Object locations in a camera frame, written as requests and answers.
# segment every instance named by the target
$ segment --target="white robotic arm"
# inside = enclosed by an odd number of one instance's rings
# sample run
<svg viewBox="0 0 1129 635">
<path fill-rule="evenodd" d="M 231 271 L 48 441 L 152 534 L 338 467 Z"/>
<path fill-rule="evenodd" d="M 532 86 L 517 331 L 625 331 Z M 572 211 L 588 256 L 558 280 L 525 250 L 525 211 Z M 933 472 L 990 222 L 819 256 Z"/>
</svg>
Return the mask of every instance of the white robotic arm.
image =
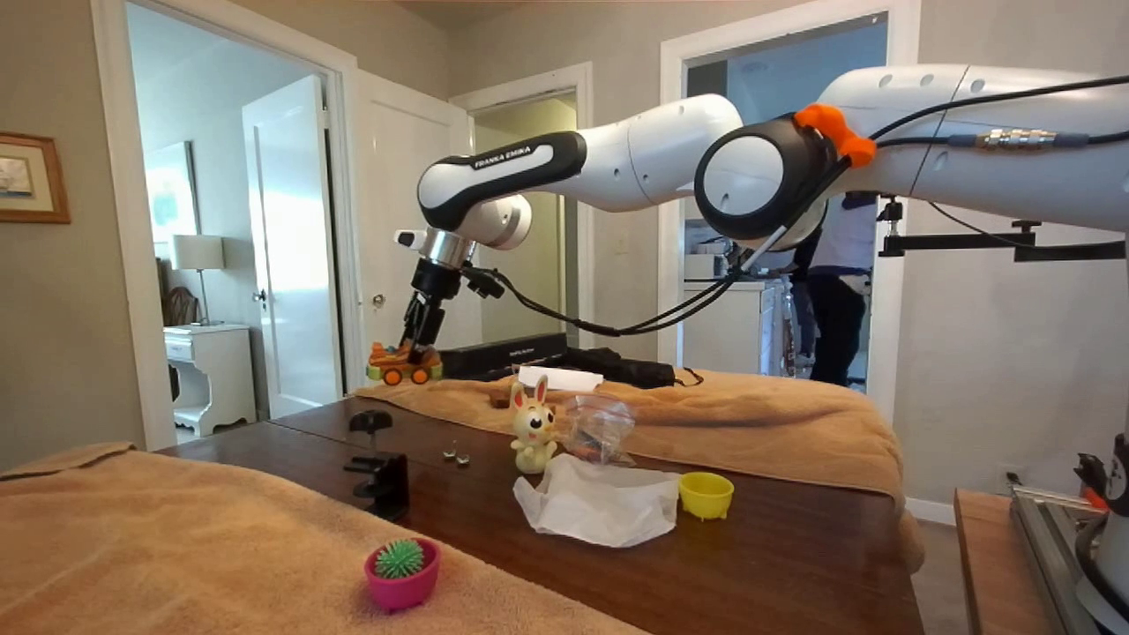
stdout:
<svg viewBox="0 0 1129 635">
<path fill-rule="evenodd" d="M 419 178 L 430 233 L 403 345 L 430 349 L 437 338 L 441 302 L 458 294 L 469 243 L 522 243 L 529 229 L 522 190 L 558 190 L 611 211 L 692 190 L 718 233 L 750 243 L 772 237 L 775 246 L 804 242 L 822 222 L 830 190 L 1129 229 L 1125 82 L 998 68 L 875 68 L 844 73 L 822 104 L 835 106 L 849 130 L 802 116 L 739 128 L 725 100 L 699 97 L 611 128 L 435 164 Z M 855 165 L 849 140 L 875 145 L 875 158 Z"/>
</svg>

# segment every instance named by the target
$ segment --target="framed picture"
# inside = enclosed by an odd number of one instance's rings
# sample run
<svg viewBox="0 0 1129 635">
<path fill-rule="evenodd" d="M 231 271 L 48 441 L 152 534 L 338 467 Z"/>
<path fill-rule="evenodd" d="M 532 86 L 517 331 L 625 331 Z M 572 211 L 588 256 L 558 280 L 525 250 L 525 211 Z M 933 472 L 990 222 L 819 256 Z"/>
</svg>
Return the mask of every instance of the framed picture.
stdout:
<svg viewBox="0 0 1129 635">
<path fill-rule="evenodd" d="M 0 222 L 70 222 L 57 140 L 0 133 Z"/>
<path fill-rule="evenodd" d="M 191 140 L 143 153 L 152 243 L 170 257 L 175 233 L 198 233 L 198 182 Z"/>
</svg>

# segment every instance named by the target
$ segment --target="man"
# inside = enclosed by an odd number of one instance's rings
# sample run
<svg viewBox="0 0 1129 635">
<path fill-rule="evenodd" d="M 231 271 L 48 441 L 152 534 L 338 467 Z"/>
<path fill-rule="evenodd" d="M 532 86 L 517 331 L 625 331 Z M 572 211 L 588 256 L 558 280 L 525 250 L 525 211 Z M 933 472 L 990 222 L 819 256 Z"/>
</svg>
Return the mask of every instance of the man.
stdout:
<svg viewBox="0 0 1129 635">
<path fill-rule="evenodd" d="M 809 290 L 815 322 L 812 380 L 849 384 L 846 370 L 859 344 L 859 319 L 867 311 L 865 290 L 875 266 L 875 193 L 849 190 L 830 203 L 822 229 L 809 243 L 809 266 L 795 284 Z"/>
</svg>

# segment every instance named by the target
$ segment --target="beige wall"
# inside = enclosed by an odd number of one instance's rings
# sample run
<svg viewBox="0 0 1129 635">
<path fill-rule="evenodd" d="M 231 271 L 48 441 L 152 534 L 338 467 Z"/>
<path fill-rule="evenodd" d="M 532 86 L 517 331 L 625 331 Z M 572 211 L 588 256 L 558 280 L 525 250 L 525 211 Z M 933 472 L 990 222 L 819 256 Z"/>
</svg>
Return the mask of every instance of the beige wall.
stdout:
<svg viewBox="0 0 1129 635">
<path fill-rule="evenodd" d="M 925 0 L 920 59 L 1125 73 L 1129 5 Z M 1010 229 L 1010 219 L 967 219 Z M 925 210 L 909 227 L 955 229 Z M 1042 242 L 1098 237 L 1059 227 Z M 1076 452 L 1110 454 L 1125 429 L 1125 304 L 1125 263 L 906 257 L 897 432 L 909 492 L 932 501 L 949 501 L 951 487 L 1002 492 L 1006 469 L 1076 492 Z"/>
<path fill-rule="evenodd" d="M 449 91 L 449 36 L 391 0 L 237 0 L 271 21 L 350 49 L 358 68 L 428 97 Z"/>
<path fill-rule="evenodd" d="M 0 5 L 0 130 L 54 137 L 70 227 L 0 227 L 0 467 L 142 441 L 89 0 Z"/>
</svg>

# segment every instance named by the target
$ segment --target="white door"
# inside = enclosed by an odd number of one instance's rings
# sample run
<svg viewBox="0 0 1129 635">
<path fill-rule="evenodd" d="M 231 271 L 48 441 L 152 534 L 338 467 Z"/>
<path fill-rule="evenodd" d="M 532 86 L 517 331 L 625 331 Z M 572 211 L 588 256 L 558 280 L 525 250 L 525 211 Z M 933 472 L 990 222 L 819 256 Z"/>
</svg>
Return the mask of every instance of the white door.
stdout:
<svg viewBox="0 0 1129 635">
<path fill-rule="evenodd" d="M 358 210 L 357 210 L 357 311 L 366 344 L 394 345 L 414 298 L 419 256 L 398 246 L 394 229 L 428 229 L 415 185 L 444 155 L 469 153 L 469 116 L 423 91 L 362 73 L 358 82 Z M 479 298 L 463 290 L 444 304 L 437 349 L 479 345 Z"/>
<path fill-rule="evenodd" d="M 342 394 L 321 78 L 243 106 L 269 417 Z"/>
</svg>

